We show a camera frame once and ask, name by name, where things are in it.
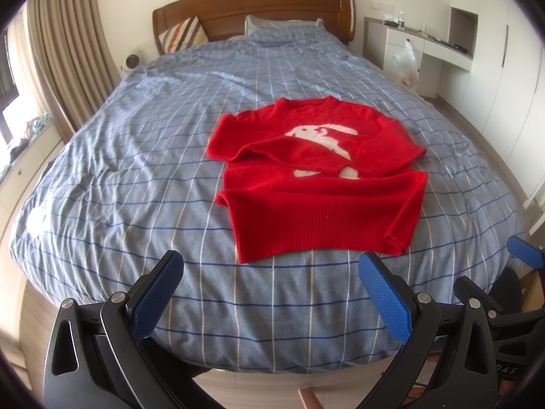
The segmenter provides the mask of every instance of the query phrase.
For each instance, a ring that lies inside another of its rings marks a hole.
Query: countertop
[[[434,40],[433,38],[429,37],[427,34],[423,34],[422,32],[416,30],[416,29],[412,29],[412,28],[408,28],[408,27],[405,27],[403,29],[400,29],[400,28],[394,28],[392,26],[388,26],[388,24],[384,24],[383,23],[383,20],[380,20],[378,18],[372,18],[372,17],[364,17],[363,21],[368,21],[370,23],[377,23],[377,24],[381,24],[383,25],[384,27],[388,28],[388,29],[394,29],[394,30],[398,30],[398,31],[401,31],[401,32],[406,32],[407,34],[409,35],[414,35],[415,37],[419,37],[419,38],[422,38],[423,40],[427,40],[427,41],[430,41],[432,43],[436,43],[437,45],[440,45],[440,46],[443,46],[443,47],[446,47],[447,49],[450,49],[450,50],[453,50],[454,52],[460,54],[461,56],[463,57],[467,57],[469,58],[470,60],[473,59],[473,57],[469,54],[464,54],[463,52],[460,52],[459,50],[457,49],[454,49],[453,46],[450,46],[450,45],[445,45],[445,43],[441,43],[440,41],[437,41],[437,40]]]

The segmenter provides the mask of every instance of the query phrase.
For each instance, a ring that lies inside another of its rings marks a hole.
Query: blue gripper pad
[[[176,251],[168,251],[146,276],[153,282],[147,285],[132,312],[131,336],[137,344],[151,336],[183,276],[184,259]]]
[[[543,251],[516,236],[508,238],[508,251],[533,269],[542,269]]]
[[[375,253],[363,254],[358,269],[361,283],[377,308],[390,336],[405,344],[412,331],[412,316],[405,301],[388,279],[393,275]]]

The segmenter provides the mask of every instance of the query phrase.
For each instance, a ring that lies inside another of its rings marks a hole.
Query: bed sheet
[[[125,77],[29,195],[10,250],[59,304],[126,291],[169,249],[185,274],[153,337],[195,364],[317,373],[393,354],[358,279],[359,253],[313,250],[237,263],[227,208],[213,203],[222,162],[206,158],[222,113],[280,97],[332,95],[398,119],[427,148],[429,173],[407,254],[385,256],[415,291],[455,303],[456,277],[490,288],[523,231],[505,184],[463,134],[323,29],[260,29],[208,43]]]

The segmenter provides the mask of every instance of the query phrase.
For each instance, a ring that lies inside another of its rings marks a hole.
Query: plastic bottle
[[[400,29],[405,28],[405,17],[403,16],[403,11],[400,11],[400,19],[397,21],[397,27]]]

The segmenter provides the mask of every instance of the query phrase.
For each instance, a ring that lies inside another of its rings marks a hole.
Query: blue textured pad
[[[361,283],[391,337],[406,343],[412,331],[409,309],[368,254],[360,257],[358,267]]]
[[[533,269],[542,269],[543,252],[518,237],[508,238],[508,251]]]
[[[184,259],[174,253],[133,311],[131,336],[136,343],[151,336],[183,276]]]

